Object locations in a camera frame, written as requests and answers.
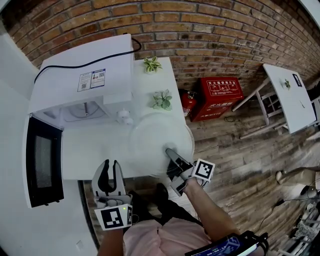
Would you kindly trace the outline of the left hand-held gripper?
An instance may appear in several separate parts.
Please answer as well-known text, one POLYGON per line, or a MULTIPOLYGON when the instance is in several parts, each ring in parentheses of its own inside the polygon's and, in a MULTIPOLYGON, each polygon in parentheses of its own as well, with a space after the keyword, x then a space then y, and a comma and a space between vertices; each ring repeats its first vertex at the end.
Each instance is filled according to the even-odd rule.
POLYGON ((123 229, 133 224, 133 197, 126 194, 122 168, 117 160, 112 166, 113 188, 109 193, 109 163, 106 159, 98 167, 91 181, 97 206, 94 212, 102 230, 123 229))

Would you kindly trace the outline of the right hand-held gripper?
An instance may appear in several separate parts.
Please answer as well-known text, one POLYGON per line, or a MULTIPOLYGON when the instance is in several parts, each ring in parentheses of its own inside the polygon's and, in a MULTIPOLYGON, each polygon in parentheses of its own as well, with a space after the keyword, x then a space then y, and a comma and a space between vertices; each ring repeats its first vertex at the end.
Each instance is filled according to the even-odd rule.
POLYGON ((170 178, 170 186, 178 196, 182 196, 183 189, 187 186, 187 180, 196 178, 204 182, 211 182, 215 164, 198 159, 191 163, 176 153, 173 149, 167 148, 166 155, 170 158, 166 175, 170 178))

